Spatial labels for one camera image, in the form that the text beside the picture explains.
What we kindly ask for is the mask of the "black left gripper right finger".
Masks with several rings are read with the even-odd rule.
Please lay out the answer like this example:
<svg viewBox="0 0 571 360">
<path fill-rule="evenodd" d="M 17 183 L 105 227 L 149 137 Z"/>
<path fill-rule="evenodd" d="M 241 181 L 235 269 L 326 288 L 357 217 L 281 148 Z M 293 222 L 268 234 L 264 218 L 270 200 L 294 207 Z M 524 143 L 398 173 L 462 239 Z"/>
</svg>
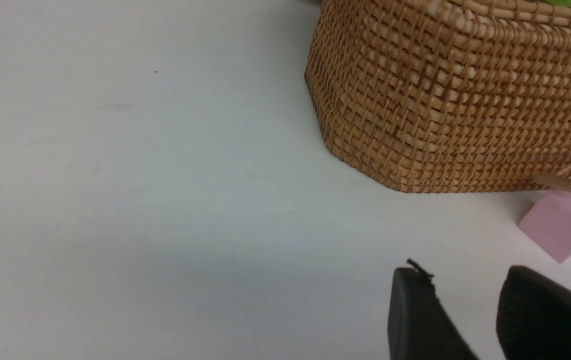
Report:
<svg viewBox="0 0 571 360">
<path fill-rule="evenodd" d="M 571 290 L 527 266 L 511 266 L 496 335 L 507 360 L 571 360 Z"/>
</svg>

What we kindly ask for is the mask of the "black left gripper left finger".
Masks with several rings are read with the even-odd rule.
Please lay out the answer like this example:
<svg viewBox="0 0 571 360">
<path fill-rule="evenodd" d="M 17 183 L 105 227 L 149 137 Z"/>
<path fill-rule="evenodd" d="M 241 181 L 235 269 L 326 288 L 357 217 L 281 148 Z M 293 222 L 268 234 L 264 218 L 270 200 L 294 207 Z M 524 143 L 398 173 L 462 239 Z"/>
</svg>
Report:
<svg viewBox="0 0 571 360">
<path fill-rule="evenodd" d="M 387 338 L 391 360 L 477 360 L 436 293 L 434 276 L 415 260 L 396 268 Z"/>
</svg>

